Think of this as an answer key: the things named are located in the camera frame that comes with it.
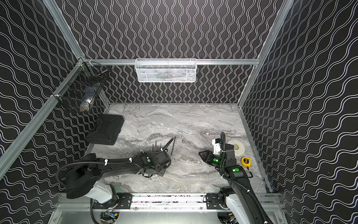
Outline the black pencil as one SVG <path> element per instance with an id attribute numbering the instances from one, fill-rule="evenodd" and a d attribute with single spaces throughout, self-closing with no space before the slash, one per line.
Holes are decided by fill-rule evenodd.
<path id="1" fill-rule="evenodd" d="M 173 156 L 175 142 L 176 142 L 176 136 L 174 137 L 173 142 L 172 142 L 172 150 L 171 150 L 171 153 L 170 153 L 170 157 Z"/>

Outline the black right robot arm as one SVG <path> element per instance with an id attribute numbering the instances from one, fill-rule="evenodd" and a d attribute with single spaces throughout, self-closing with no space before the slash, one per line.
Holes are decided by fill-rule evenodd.
<path id="1" fill-rule="evenodd" d="M 234 146 L 227 143 L 224 132 L 213 140 L 213 146 L 213 151 L 201 151 L 199 156 L 229 184 L 218 192 L 219 206 L 229 210 L 237 224 L 272 224 L 252 189 L 248 174 L 237 164 Z"/>

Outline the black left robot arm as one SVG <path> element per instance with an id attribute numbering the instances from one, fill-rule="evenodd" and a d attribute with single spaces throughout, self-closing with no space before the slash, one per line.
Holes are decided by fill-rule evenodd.
<path id="1" fill-rule="evenodd" d="M 171 138 L 159 151 L 140 151 L 130 158 L 105 159 L 90 153 L 79 161 L 61 166 L 56 180 L 66 189 L 67 198 L 75 199 L 87 195 L 102 178 L 126 174 L 145 178 L 163 176 L 172 163 L 168 147 L 174 140 Z"/>

